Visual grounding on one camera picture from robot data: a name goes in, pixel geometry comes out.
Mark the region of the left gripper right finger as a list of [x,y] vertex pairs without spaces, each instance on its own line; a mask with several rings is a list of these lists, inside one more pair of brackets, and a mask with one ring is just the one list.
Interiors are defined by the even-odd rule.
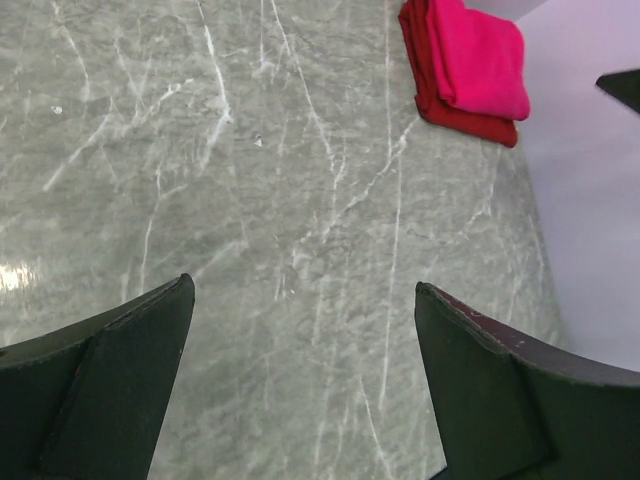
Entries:
[[639,375],[487,317],[429,283],[415,324],[439,479],[636,479]]

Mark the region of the bright red t-shirt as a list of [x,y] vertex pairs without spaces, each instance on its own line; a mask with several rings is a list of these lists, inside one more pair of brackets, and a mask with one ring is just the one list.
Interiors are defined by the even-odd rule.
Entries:
[[525,43],[512,21],[462,1],[431,1],[425,16],[440,97],[459,110],[523,121]]

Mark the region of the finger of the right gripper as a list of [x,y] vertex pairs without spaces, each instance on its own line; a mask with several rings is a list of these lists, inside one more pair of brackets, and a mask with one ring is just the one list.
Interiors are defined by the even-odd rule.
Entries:
[[640,70],[624,70],[598,77],[595,85],[603,92],[640,114]]

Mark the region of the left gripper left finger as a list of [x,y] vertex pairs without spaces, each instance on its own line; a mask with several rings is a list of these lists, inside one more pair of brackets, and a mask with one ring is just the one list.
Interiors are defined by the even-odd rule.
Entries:
[[194,303],[183,274],[2,348],[2,478],[147,478]]

